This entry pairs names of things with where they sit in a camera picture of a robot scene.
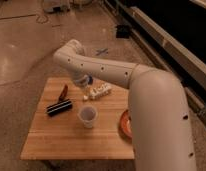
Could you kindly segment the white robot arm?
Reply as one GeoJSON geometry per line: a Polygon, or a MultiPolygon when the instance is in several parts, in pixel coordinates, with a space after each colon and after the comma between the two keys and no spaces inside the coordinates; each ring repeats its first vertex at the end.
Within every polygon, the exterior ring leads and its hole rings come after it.
{"type": "Polygon", "coordinates": [[[75,39],[54,53],[79,87],[93,76],[128,90],[136,171],[197,171],[185,90],[170,72],[87,57],[75,39]]]}

